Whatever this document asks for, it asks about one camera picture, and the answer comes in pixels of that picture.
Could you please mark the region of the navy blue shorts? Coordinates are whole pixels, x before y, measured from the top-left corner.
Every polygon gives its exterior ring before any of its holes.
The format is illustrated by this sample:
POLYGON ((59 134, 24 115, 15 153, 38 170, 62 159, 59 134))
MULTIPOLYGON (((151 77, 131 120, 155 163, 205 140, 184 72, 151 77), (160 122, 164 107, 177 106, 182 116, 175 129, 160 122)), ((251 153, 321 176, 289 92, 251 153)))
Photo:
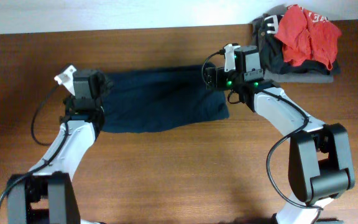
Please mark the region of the navy blue shorts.
POLYGON ((103 99, 107 133, 157 133, 229 117, 225 94, 205 87, 199 65, 107 77, 114 84, 103 99))

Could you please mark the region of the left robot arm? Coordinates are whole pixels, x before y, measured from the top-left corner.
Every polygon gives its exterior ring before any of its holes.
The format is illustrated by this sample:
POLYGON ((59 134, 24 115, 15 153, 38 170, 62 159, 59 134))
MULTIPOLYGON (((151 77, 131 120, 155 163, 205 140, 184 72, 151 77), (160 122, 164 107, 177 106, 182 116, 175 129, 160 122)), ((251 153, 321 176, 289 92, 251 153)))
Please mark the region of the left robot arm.
POLYGON ((55 80, 70 95, 63 101, 60 130, 42 158, 25 174, 14 174, 0 197, 7 202, 8 223, 85 223, 73 176, 104 126, 103 96, 112 81, 99 70, 68 67, 55 80))

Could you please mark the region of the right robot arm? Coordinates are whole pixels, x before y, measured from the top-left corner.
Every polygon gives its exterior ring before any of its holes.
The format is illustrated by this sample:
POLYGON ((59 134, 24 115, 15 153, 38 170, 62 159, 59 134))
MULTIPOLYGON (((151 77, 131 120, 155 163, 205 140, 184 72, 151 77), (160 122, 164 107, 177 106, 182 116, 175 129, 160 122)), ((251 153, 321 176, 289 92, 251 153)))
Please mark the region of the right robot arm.
POLYGON ((316 119, 291 100, 277 82, 265 78, 256 46, 227 44, 215 54, 224 57, 224 66, 202 65, 201 77, 206 88, 238 94, 240 103, 282 134, 265 162, 272 187, 286 202, 272 215, 271 222, 322 223, 319 216, 324 207, 356 183, 346 128, 316 119), (273 153, 285 141, 290 143, 289 197, 280 191, 270 169, 273 153))

